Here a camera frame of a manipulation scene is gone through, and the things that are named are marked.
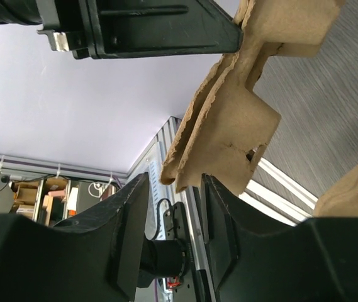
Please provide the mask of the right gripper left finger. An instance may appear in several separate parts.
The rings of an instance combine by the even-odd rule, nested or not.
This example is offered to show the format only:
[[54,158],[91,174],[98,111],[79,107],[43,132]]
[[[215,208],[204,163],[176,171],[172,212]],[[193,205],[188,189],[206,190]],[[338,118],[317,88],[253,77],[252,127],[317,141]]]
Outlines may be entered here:
[[0,214],[0,301],[133,301],[149,176],[48,227]]

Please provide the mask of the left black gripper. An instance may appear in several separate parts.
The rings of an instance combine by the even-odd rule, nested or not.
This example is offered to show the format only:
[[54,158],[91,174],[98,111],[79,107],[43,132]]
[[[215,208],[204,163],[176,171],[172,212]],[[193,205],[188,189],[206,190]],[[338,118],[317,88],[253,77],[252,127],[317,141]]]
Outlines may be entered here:
[[214,1],[37,1],[50,47],[77,60],[235,53],[242,31]]

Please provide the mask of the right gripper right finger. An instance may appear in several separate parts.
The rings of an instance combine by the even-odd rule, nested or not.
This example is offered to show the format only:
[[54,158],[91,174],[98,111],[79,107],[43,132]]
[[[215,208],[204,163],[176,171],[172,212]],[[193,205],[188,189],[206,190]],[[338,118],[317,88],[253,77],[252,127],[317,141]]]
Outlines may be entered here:
[[358,301],[358,218],[289,226],[202,176],[204,244],[218,301]]

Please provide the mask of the brown pulp cup carrier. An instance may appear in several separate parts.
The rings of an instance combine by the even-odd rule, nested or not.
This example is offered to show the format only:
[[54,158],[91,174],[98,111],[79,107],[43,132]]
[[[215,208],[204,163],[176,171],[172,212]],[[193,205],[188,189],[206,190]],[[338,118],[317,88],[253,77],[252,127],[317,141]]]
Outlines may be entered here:
[[242,193],[270,143],[280,114],[253,91],[272,56],[316,55],[343,1],[240,1],[233,22],[243,39],[196,91],[162,165],[160,181],[177,192],[215,176]]
[[314,217],[358,217],[358,165],[316,202]]

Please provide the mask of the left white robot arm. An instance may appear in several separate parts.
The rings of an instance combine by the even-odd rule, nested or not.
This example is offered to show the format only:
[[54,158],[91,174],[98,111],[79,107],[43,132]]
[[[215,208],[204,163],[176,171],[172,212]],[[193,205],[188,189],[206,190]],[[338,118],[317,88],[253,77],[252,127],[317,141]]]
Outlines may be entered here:
[[39,26],[75,59],[234,53],[242,31],[214,1],[0,1],[0,25]]

